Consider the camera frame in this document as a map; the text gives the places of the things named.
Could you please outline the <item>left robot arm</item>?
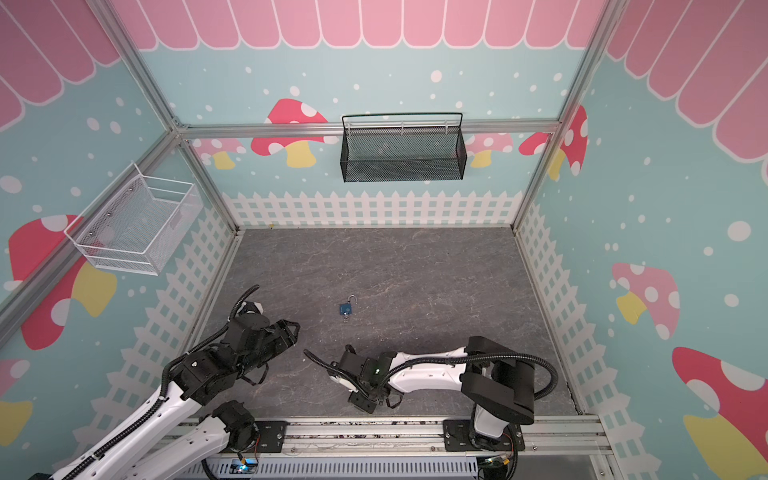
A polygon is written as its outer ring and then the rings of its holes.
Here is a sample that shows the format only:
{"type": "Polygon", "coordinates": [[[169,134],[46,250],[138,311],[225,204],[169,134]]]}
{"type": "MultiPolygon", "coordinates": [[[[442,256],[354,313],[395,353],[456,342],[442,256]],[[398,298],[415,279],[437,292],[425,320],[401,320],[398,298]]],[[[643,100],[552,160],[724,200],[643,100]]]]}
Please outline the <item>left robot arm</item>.
{"type": "Polygon", "coordinates": [[[104,439],[53,473],[55,479],[172,479],[188,467],[223,451],[235,452],[248,467],[262,434],[238,401],[219,405],[187,434],[159,442],[192,414],[247,381],[254,369],[294,346],[297,322],[271,322],[250,287],[230,310],[226,324],[163,369],[158,389],[104,439]]]}

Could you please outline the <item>blue padlock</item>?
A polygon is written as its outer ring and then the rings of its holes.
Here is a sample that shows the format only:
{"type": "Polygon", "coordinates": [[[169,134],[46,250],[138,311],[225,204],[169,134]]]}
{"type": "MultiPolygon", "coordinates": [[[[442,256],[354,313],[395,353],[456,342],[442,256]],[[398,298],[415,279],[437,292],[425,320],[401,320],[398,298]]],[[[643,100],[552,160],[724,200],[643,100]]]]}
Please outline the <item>blue padlock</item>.
{"type": "Polygon", "coordinates": [[[356,303],[357,296],[355,294],[349,295],[347,300],[339,305],[339,314],[345,319],[349,318],[353,314],[353,307],[356,303]]]}

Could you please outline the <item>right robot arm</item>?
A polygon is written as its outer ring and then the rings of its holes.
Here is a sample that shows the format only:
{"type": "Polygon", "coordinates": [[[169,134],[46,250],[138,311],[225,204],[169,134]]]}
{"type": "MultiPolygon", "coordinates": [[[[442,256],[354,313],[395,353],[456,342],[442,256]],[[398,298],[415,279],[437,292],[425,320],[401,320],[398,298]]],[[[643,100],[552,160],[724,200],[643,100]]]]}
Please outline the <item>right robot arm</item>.
{"type": "Polygon", "coordinates": [[[364,357],[350,345],[338,362],[309,350],[305,357],[345,387],[348,401],[373,414],[396,409],[407,394],[459,392],[472,401],[467,441],[479,450],[514,447],[518,426],[535,421],[535,403],[557,387],[559,373],[549,361],[519,353],[486,337],[472,336],[464,347],[433,354],[405,352],[364,357]]]}

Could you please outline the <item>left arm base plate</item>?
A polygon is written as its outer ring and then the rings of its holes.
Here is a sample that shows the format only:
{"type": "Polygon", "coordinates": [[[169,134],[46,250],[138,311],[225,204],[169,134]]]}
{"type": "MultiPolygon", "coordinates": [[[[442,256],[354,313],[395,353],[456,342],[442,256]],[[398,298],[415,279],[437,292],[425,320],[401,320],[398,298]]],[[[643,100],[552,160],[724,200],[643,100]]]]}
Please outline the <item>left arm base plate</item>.
{"type": "Polygon", "coordinates": [[[245,428],[239,452],[249,454],[281,453],[286,440],[286,421],[255,421],[245,428]]]}

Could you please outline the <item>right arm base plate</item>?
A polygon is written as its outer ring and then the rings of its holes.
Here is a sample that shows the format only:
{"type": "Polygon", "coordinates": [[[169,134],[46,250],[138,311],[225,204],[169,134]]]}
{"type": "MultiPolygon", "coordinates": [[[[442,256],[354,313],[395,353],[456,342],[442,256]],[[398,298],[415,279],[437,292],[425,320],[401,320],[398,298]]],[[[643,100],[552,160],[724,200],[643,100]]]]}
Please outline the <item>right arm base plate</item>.
{"type": "Polygon", "coordinates": [[[469,419],[447,419],[442,422],[444,448],[447,452],[522,452],[526,449],[519,425],[506,424],[502,436],[492,439],[476,433],[469,419]]]}

